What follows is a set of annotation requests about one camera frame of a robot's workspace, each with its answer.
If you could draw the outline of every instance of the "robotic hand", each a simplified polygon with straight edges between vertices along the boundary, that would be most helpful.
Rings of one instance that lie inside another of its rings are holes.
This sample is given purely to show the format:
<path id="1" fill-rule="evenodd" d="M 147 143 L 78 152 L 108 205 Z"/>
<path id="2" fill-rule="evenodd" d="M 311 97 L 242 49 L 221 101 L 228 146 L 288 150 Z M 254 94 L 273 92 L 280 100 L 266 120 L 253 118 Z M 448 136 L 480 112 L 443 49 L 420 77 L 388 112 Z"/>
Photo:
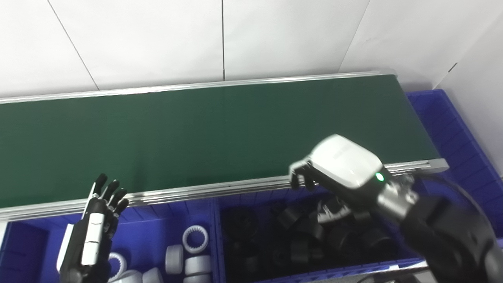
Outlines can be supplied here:
<path id="1" fill-rule="evenodd" d="M 443 197 L 419 198 L 372 152 L 340 135 L 290 166 L 293 188 L 299 175 L 309 190 L 317 182 L 351 209 L 376 211 L 398 223 L 406 244 L 425 257 L 439 283 L 503 282 L 503 252 L 478 206 L 471 211 Z"/>
<path id="2" fill-rule="evenodd" d="M 68 224 L 61 243 L 56 267 L 61 283 L 106 283 L 110 276 L 108 256 L 118 217 L 128 206 L 127 191 L 111 182 L 102 193 L 107 176 L 101 174 L 91 187 L 82 219 Z"/>

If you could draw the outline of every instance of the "white gear part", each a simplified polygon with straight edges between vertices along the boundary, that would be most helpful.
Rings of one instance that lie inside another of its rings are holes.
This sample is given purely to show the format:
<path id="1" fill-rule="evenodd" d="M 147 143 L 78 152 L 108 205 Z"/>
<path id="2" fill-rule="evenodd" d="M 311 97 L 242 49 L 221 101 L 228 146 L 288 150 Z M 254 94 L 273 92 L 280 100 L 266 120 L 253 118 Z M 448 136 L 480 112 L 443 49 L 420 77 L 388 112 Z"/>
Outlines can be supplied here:
<path id="1" fill-rule="evenodd" d="M 193 232 L 199 232 L 204 236 L 203 243 L 199 247 L 191 247 L 187 243 L 187 238 Z M 204 229 L 204 227 L 200 225 L 190 226 L 185 230 L 184 235 L 182 236 L 182 243 L 188 252 L 192 254 L 200 253 L 208 246 L 208 232 L 206 231 L 206 229 Z"/>
<path id="2" fill-rule="evenodd" d="M 108 260 L 112 258 L 115 258 L 119 261 L 119 271 L 117 272 L 117 274 L 110 277 L 110 279 L 108 279 L 108 282 L 117 280 L 122 275 L 122 273 L 124 273 L 124 271 L 127 270 L 127 262 L 124 256 L 122 256 L 120 253 L 110 253 L 110 255 L 108 256 Z"/>

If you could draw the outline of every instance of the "white cylindrical part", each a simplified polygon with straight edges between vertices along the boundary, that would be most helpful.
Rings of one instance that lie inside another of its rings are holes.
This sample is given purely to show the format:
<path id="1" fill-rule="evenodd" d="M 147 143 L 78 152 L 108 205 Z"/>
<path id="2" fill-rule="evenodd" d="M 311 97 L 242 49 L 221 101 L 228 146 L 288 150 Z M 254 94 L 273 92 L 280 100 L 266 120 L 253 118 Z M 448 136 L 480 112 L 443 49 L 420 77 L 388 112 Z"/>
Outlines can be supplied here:
<path id="1" fill-rule="evenodd" d="M 194 256 L 185 260 L 185 275 L 187 276 L 210 272 L 211 257 L 209 255 Z"/>
<path id="2" fill-rule="evenodd" d="M 119 278 L 111 283 L 143 283 L 141 272 L 137 270 L 127 270 Z"/>
<path id="3" fill-rule="evenodd" d="M 209 274 L 189 276 L 185 277 L 184 283 L 211 283 L 211 277 Z"/>
<path id="4" fill-rule="evenodd" d="M 142 276 L 142 279 L 143 283 L 164 283 L 159 268 L 157 267 L 154 267 L 151 270 L 145 272 Z"/>
<path id="5" fill-rule="evenodd" d="M 182 245 L 168 246 L 164 260 L 167 274 L 180 274 L 184 267 L 184 248 Z"/>

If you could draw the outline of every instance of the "white wall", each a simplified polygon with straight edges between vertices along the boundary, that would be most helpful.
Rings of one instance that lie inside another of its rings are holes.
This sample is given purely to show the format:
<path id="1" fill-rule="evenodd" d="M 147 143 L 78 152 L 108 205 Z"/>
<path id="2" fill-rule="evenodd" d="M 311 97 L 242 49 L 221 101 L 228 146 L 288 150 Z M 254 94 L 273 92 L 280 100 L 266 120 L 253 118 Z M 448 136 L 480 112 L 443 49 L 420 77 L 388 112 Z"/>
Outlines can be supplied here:
<path id="1" fill-rule="evenodd" d="M 503 14 L 458 61 L 438 88 L 446 90 L 503 175 Z"/>
<path id="2" fill-rule="evenodd" d="M 500 0 L 0 3 L 0 97 L 393 68 L 435 86 Z"/>
<path id="3" fill-rule="evenodd" d="M 392 68 L 431 89 L 503 11 L 501 0 L 371 0 L 340 72 Z"/>

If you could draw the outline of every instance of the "cable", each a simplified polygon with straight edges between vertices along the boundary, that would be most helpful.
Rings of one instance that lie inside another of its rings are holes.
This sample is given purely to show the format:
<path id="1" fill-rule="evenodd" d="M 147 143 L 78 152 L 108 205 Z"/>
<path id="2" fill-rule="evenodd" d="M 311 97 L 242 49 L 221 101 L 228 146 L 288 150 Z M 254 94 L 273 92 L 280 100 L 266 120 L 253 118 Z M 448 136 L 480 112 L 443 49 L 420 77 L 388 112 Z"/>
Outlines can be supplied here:
<path id="1" fill-rule="evenodd" d="M 369 275 L 363 277 L 362 279 L 356 281 L 355 283 L 363 283 L 363 281 L 365 281 L 365 280 L 367 280 L 367 279 L 369 279 L 369 278 L 371 278 L 373 276 L 374 276 L 374 274 L 369 274 Z"/>
<path id="2" fill-rule="evenodd" d="M 414 177 L 418 177 L 419 179 L 423 180 L 430 180 L 430 181 L 435 181 L 440 184 L 444 184 L 454 191 L 458 192 L 460 195 L 462 195 L 469 203 L 472 204 L 472 206 L 477 210 L 477 212 L 482 215 L 482 217 L 487 221 L 487 223 L 491 223 L 489 219 L 487 218 L 487 215 L 485 215 L 484 210 L 478 205 L 478 203 L 473 199 L 473 197 L 465 190 L 463 189 L 460 185 L 444 178 L 439 175 L 435 174 L 421 174 L 421 173 L 415 173 L 413 174 Z"/>

